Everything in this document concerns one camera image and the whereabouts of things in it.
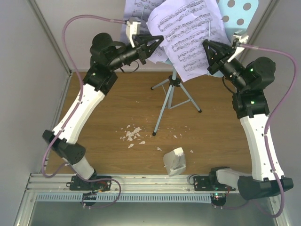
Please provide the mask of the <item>sheet music papers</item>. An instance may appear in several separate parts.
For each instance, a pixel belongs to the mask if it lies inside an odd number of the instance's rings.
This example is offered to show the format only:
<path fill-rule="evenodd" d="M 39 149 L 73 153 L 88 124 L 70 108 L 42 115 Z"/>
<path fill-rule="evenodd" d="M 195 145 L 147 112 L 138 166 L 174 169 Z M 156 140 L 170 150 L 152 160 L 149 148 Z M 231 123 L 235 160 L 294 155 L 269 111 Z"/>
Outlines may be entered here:
<path fill-rule="evenodd" d="M 149 60 L 170 61 L 183 82 L 208 73 L 204 40 L 230 43 L 215 0 L 127 0 L 124 19 L 131 17 L 141 34 L 164 37 Z"/>

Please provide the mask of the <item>light blue music stand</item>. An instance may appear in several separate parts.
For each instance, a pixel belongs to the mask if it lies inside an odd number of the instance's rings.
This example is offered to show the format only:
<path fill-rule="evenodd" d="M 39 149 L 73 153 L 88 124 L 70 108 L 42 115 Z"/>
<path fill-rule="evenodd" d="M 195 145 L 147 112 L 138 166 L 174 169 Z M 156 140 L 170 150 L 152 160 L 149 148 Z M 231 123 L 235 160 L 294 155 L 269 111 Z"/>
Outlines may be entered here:
<path fill-rule="evenodd" d="M 257 0 L 216 0 L 216 1 L 218 3 L 218 7 L 222 15 L 222 21 L 225 27 L 226 35 L 230 42 L 234 32 L 238 30 L 243 30 L 243 31 L 247 30 L 258 8 L 259 2 Z M 200 107 L 196 104 L 196 102 L 193 100 L 191 95 L 188 93 L 186 88 L 184 87 L 183 85 L 184 82 L 181 80 L 178 72 L 176 71 L 172 63 L 170 61 L 167 61 L 166 63 L 170 64 L 173 67 L 173 74 L 169 76 L 169 78 L 162 81 L 161 83 L 151 87 L 151 89 L 155 89 L 159 86 L 164 86 L 164 84 L 169 83 L 168 89 L 165 90 L 165 95 L 166 95 L 165 100 L 160 110 L 160 114 L 155 129 L 152 133 L 153 136 L 157 134 L 164 110 L 166 108 L 167 109 L 173 108 L 172 100 L 173 100 L 175 87 L 180 87 L 188 97 L 187 101 L 192 102 L 195 108 L 199 112 L 202 111 Z"/>

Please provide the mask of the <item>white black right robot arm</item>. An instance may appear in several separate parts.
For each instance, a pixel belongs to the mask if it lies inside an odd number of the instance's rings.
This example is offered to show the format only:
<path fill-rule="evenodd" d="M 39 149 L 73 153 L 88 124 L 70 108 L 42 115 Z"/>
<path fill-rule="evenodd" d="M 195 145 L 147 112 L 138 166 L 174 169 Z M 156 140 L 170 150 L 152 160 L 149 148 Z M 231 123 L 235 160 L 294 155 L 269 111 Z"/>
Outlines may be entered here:
<path fill-rule="evenodd" d="M 229 167 L 212 168 L 209 187 L 218 191 L 229 185 L 245 200 L 273 197 L 292 189 L 293 180 L 284 175 L 276 156 L 269 131 L 271 115 L 264 95 L 264 89 L 275 80 L 275 62 L 262 56 L 243 67 L 233 57 L 235 45 L 205 40 L 203 47 L 209 72 L 221 72 L 236 88 L 232 105 L 246 134 L 252 161 L 251 175 Z"/>

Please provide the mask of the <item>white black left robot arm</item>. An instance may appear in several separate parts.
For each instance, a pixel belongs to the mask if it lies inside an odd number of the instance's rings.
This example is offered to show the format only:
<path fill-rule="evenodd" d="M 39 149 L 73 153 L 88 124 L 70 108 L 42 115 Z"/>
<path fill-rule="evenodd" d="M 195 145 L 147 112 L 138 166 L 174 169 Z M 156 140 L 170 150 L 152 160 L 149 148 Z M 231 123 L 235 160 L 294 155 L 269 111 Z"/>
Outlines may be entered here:
<path fill-rule="evenodd" d="M 94 189 L 97 179 L 95 169 L 85 157 L 85 148 L 77 142 L 83 126 L 116 82 L 115 71 L 137 60 L 145 64 L 163 40 L 162 35 L 136 35 L 133 45 L 126 45 L 113 41 L 107 33 L 96 35 L 90 48 L 90 68 L 86 76 L 79 79 L 78 96 L 59 124 L 44 131 L 44 140 L 71 166 L 86 190 Z"/>

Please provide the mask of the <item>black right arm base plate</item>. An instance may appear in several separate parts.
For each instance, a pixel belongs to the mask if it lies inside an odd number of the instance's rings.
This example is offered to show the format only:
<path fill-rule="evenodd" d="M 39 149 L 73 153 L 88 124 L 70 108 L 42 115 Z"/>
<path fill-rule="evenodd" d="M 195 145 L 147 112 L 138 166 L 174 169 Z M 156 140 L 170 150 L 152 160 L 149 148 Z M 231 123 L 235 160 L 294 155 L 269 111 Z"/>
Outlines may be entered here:
<path fill-rule="evenodd" d="M 209 176 L 193 175 L 192 184 L 194 186 L 194 190 L 198 192 L 235 191 L 235 188 L 228 187 L 227 185 L 223 185 L 223 184 L 211 185 Z"/>

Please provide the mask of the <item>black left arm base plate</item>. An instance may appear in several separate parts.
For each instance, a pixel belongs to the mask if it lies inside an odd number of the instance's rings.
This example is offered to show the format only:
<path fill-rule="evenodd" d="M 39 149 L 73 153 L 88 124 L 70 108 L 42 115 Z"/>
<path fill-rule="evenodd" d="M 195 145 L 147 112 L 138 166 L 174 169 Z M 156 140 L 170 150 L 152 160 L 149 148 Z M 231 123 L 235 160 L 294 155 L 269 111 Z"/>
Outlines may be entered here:
<path fill-rule="evenodd" d="M 66 187 L 71 191 L 91 192 L 104 192 L 111 189 L 111 176 L 96 176 L 94 179 L 101 179 L 101 181 L 86 182 L 78 176 L 72 176 L 71 181 L 66 183 Z"/>

